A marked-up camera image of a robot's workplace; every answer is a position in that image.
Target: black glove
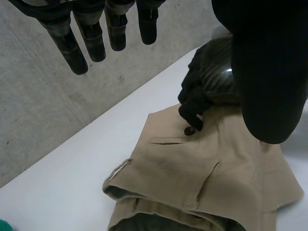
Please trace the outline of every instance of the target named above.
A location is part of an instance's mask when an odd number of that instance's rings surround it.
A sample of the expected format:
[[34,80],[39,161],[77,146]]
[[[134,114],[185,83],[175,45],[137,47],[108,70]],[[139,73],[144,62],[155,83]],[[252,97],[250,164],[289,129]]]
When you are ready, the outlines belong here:
[[231,71],[231,38],[213,39],[199,48],[182,82],[179,113],[198,131],[203,122],[197,115],[202,115],[210,106],[240,103]]

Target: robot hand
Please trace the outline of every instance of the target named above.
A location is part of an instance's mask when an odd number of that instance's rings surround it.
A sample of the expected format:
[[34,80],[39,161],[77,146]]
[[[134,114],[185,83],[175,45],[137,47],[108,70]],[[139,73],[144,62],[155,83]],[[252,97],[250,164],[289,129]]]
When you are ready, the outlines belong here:
[[232,36],[213,39],[199,48],[182,82],[179,113],[198,131],[203,122],[197,115],[211,106],[240,105],[231,70],[231,39]]
[[77,75],[88,71],[87,62],[70,27],[70,13],[74,18],[94,62],[105,59],[103,32],[99,19],[105,9],[108,35],[114,51],[126,46],[125,14],[137,1],[139,28],[143,43],[156,40],[158,8],[166,0],[9,0],[27,16],[38,19],[48,31],[66,62]]

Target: folded fabric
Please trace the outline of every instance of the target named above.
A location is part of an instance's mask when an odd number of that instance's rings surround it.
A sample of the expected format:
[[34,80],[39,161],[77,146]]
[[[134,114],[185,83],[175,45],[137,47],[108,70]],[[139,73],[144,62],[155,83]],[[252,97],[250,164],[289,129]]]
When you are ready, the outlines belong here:
[[226,230],[223,218],[247,231],[275,230],[277,208],[303,195],[279,146],[255,139],[237,107],[206,111],[203,130],[185,136],[187,123],[178,107],[148,116],[130,159],[104,182],[103,191],[118,201],[116,210],[128,199],[146,201],[181,211],[183,217],[206,216],[202,223],[209,221],[208,230]]

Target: button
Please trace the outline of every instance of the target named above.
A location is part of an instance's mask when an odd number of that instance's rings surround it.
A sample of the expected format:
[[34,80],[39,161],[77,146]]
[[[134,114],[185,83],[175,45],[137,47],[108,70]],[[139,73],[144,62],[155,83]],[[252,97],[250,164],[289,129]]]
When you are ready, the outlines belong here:
[[195,132],[196,132],[196,130],[195,130],[193,127],[187,127],[187,128],[185,128],[185,130],[184,130],[184,134],[185,134],[186,136],[191,136],[191,135],[193,135]]

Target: robot finger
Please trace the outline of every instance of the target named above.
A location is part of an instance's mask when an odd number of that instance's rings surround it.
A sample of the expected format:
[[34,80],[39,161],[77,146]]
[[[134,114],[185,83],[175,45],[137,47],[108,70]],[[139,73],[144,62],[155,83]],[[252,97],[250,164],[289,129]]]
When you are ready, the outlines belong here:
[[104,6],[105,0],[76,1],[73,6],[74,18],[94,62],[101,62],[106,58],[103,31],[99,22]]
[[111,48],[122,51],[126,47],[126,13],[136,0],[106,0],[105,16]]

